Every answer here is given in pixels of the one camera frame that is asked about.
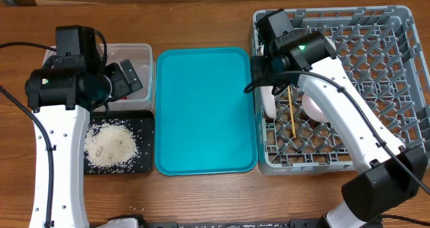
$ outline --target plastic dish rack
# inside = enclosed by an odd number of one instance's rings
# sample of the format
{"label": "plastic dish rack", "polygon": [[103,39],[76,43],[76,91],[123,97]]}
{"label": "plastic dish rack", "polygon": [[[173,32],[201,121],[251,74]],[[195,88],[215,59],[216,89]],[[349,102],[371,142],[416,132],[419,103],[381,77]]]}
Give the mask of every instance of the plastic dish rack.
{"label": "plastic dish rack", "polygon": [[[253,16],[253,55],[262,46],[255,23],[272,11],[257,11]],[[293,27],[302,34],[320,31],[335,41],[352,84],[406,147],[430,150],[430,108],[426,105],[430,98],[429,72],[409,8],[347,7],[286,12]],[[254,93],[261,172],[290,175],[353,170],[349,154],[330,124],[316,122],[304,113],[300,88],[292,87],[295,139],[287,92],[275,97],[276,120],[265,119],[259,88]]]}

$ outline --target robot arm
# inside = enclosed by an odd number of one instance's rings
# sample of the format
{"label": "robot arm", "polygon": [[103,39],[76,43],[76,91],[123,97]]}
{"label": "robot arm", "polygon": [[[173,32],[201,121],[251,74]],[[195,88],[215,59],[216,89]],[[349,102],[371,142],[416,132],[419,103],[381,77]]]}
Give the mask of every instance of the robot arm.
{"label": "robot arm", "polygon": [[[314,63],[310,72],[328,77],[343,86],[345,91],[348,91],[359,104],[372,125],[375,126],[378,134],[387,142],[391,151],[396,155],[400,153],[399,147],[403,146],[403,143],[376,118],[366,101],[349,81],[338,58],[327,57]],[[322,110],[331,126],[336,130],[348,150],[355,170],[359,174],[371,168],[371,161],[377,159],[382,163],[390,158],[382,148],[377,148],[376,143],[378,141],[373,137],[372,132],[354,105],[345,95],[339,93],[335,86],[309,75],[301,75],[298,79],[298,85]]]}
{"label": "robot arm", "polygon": [[[316,103],[318,110],[341,137],[359,173],[358,177],[342,186],[344,201],[324,216],[318,227],[361,227],[388,209],[414,197],[419,185],[411,180],[384,148],[379,147],[385,142],[387,151],[396,155],[418,179],[423,178],[427,157],[419,147],[405,149],[402,142],[376,118],[348,80],[336,56],[334,44],[320,32],[301,36],[293,29],[283,9],[267,14],[255,26],[268,54],[251,59],[253,82],[244,92],[248,93],[260,86],[273,86],[275,89],[291,83],[298,85]],[[264,95],[265,111],[270,115],[274,99],[270,103],[268,91],[261,93]],[[357,105],[347,98],[346,93]],[[375,132],[370,130],[357,108],[361,109]]]}
{"label": "robot arm", "polygon": [[[95,35],[103,41],[103,59]],[[106,66],[106,61],[107,45],[99,32],[83,26],[57,27],[56,55],[26,82],[28,106],[52,143],[48,150],[35,125],[36,185],[30,227],[89,226],[83,201],[83,152],[90,111],[142,88],[129,60],[122,61],[121,67],[117,63]],[[47,151],[52,152],[53,186],[48,181],[52,173]],[[48,197],[52,197],[52,207],[47,205]],[[137,219],[124,217],[103,227],[138,226]]]}

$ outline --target rice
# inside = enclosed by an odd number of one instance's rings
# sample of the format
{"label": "rice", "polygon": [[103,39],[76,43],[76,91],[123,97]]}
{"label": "rice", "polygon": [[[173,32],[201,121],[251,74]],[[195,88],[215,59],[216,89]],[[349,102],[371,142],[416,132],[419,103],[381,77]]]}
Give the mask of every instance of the rice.
{"label": "rice", "polygon": [[124,125],[108,123],[89,127],[85,152],[90,166],[98,168],[131,169],[132,158],[138,155],[134,135]]}

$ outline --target black cutting board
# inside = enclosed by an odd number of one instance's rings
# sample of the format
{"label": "black cutting board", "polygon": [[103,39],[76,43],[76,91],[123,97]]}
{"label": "black cutting board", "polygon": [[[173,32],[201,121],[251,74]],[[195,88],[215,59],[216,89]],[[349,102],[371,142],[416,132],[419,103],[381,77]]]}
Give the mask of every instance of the black cutting board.
{"label": "black cutting board", "polygon": [[93,125],[104,123],[115,124],[121,122],[135,136],[138,155],[132,158],[131,168],[118,167],[93,167],[87,159],[88,153],[84,151],[84,174],[135,174],[150,172],[153,168],[154,148],[154,115],[148,110],[139,111],[115,111],[107,116],[104,113],[92,113],[88,129]]}

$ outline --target black cable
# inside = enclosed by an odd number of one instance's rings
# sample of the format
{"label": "black cable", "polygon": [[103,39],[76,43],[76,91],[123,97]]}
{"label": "black cable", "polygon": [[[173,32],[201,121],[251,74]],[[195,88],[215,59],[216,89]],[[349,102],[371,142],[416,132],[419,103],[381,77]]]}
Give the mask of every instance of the black cable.
{"label": "black cable", "polygon": [[22,112],[30,117],[34,124],[39,128],[45,140],[46,150],[48,153],[48,200],[46,202],[46,220],[45,228],[51,227],[51,212],[52,212],[52,193],[54,192],[54,158],[52,156],[52,145],[48,137],[48,133],[42,126],[42,123],[17,99],[15,99],[2,85],[0,85],[0,92],[4,94],[12,103],[14,103]]}
{"label": "black cable", "polygon": [[405,166],[398,158],[397,156],[395,156],[395,154],[393,152],[391,152],[391,150],[386,146],[386,142],[384,140],[382,140],[381,136],[378,134],[378,132],[376,132],[375,128],[372,126],[372,123],[370,123],[368,117],[364,114],[363,110],[360,108],[360,106],[358,105],[358,103],[353,99],[353,97],[345,90],[344,87],[340,86],[338,83],[336,83],[335,81],[333,81],[332,79],[329,79],[328,77],[324,77],[322,75],[319,75],[317,73],[311,73],[311,72],[307,72],[307,71],[284,71],[282,73],[276,73],[273,75],[269,75],[267,77],[262,77],[258,80],[256,80],[256,82],[252,82],[250,84],[248,84],[248,86],[246,86],[244,92],[251,92],[253,91],[256,87],[259,86],[259,83],[261,83],[265,78],[276,78],[282,75],[309,75],[312,77],[316,77],[319,79],[322,79],[324,81],[326,81],[327,83],[330,83],[331,85],[335,86],[337,88],[337,91],[340,93],[342,92],[343,94],[345,94],[345,96],[348,98],[348,100],[354,105],[355,109],[358,111],[358,113],[360,114],[361,118],[363,118],[365,124],[368,126],[368,128],[370,129],[370,131],[372,132],[373,136],[375,137],[375,139],[377,140],[377,142],[379,143],[379,145],[387,152],[387,154],[389,154],[389,156],[391,156],[391,158],[397,163],[399,164],[399,166],[406,172],[406,174],[408,174],[408,176],[410,178],[412,178],[414,181],[417,182],[417,184],[428,194],[430,195],[430,189],[424,184],[422,183],[422,181],[420,181],[420,179],[418,179],[413,172],[411,172],[409,170],[409,168],[407,166]]}
{"label": "black cable", "polygon": [[287,87],[288,87],[287,84],[284,84],[282,86],[274,86],[273,89],[271,89],[271,94],[274,95],[274,96],[276,96],[278,94],[281,94],[285,89],[287,89]]}
{"label": "black cable", "polygon": [[416,219],[411,219],[411,218],[408,218],[408,217],[402,217],[402,216],[399,216],[399,215],[380,215],[378,217],[381,218],[381,219],[398,219],[398,220],[401,220],[401,221],[407,221],[407,222],[411,222],[411,223],[414,223],[414,224],[424,225],[424,226],[430,227],[430,222],[419,221],[419,220],[416,220]]}
{"label": "black cable", "polygon": [[54,55],[48,57],[48,59],[46,59],[46,61],[43,63],[42,65],[42,69],[50,69],[52,68],[53,64],[54,64]]}
{"label": "black cable", "polygon": [[34,46],[34,47],[38,47],[38,48],[42,48],[42,49],[51,50],[51,51],[56,52],[56,49],[53,47],[44,46],[42,44],[36,44],[36,43],[31,43],[31,42],[8,42],[8,43],[0,44],[0,48],[4,48],[6,46]]}
{"label": "black cable", "polygon": [[269,55],[271,58],[273,58],[275,56],[275,53],[273,53],[273,40],[270,41],[269,43]]}
{"label": "black cable", "polygon": [[105,67],[108,61],[108,44],[106,44],[106,40],[100,31],[94,30],[94,34],[99,36],[100,40],[103,42],[103,59],[101,60],[101,66]]}
{"label": "black cable", "polygon": [[103,116],[107,116],[110,113],[110,108],[109,108],[109,104],[108,103],[110,103],[109,98],[105,102],[103,102],[101,104],[94,104],[94,105],[92,105],[91,108],[90,108],[90,110],[89,110],[89,113],[92,114],[92,113],[94,113],[95,109],[98,109],[98,108],[100,108],[102,106],[105,106],[105,113],[104,113]]}
{"label": "black cable", "polygon": [[369,225],[373,225],[373,224],[380,224],[382,222],[382,219],[381,218],[379,218],[379,217],[374,217],[373,219],[371,219],[370,221],[368,221],[368,222],[366,222],[366,223],[364,223],[364,225],[362,225],[361,227],[359,227],[359,228],[366,228],[366,227],[368,227]]}

